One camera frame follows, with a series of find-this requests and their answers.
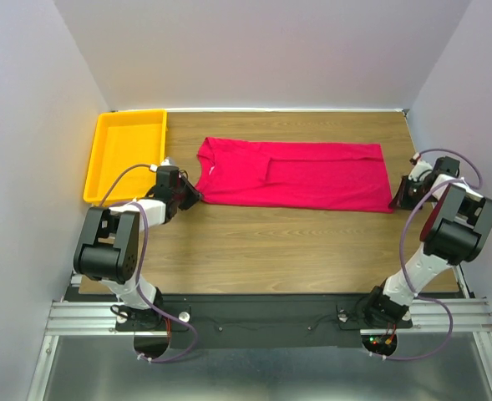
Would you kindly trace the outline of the red t shirt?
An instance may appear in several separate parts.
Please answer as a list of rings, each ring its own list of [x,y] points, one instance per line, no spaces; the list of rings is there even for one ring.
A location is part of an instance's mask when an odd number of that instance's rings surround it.
[[[378,144],[254,142],[205,138],[196,185],[205,202],[389,213]]]

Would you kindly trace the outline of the yellow plastic tray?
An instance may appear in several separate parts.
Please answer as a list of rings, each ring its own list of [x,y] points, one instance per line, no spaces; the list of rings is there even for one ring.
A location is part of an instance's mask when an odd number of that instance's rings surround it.
[[[140,198],[155,184],[148,165],[165,159],[167,111],[131,110],[102,113],[97,120],[83,200],[103,201]]]

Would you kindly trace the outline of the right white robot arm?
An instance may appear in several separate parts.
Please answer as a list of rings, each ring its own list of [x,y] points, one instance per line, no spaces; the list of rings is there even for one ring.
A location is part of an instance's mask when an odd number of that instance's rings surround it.
[[[418,250],[401,260],[400,270],[375,286],[363,304],[368,325],[393,327],[408,319],[413,300],[436,276],[481,253],[492,229],[492,199],[461,177],[462,158],[454,153],[432,165],[420,153],[410,159],[413,168],[402,177],[388,208],[410,210],[414,218],[425,202],[435,206],[420,232]]]

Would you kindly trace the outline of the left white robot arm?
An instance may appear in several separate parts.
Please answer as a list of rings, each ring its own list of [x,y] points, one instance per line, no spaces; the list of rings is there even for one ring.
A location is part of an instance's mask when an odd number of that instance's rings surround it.
[[[110,311],[116,325],[134,331],[171,329],[158,287],[141,274],[149,229],[171,221],[202,199],[185,171],[174,165],[148,165],[155,184],[140,199],[110,206],[100,202],[88,209],[74,252],[74,270],[104,284],[122,303]]]

